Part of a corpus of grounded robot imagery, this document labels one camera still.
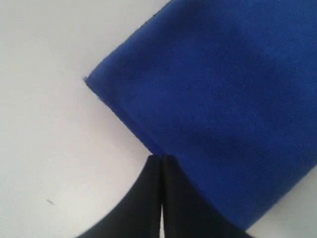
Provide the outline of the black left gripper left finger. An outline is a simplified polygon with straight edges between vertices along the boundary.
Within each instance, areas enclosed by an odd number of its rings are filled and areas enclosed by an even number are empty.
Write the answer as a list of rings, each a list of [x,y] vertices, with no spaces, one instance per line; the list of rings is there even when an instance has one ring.
[[[160,157],[151,155],[123,199],[79,237],[158,238],[160,219]]]

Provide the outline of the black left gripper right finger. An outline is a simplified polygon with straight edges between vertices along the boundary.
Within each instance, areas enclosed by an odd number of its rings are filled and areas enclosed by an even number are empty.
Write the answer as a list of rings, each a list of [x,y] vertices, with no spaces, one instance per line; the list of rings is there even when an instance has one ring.
[[[183,173],[175,157],[163,156],[161,181],[166,238],[250,237],[205,201]]]

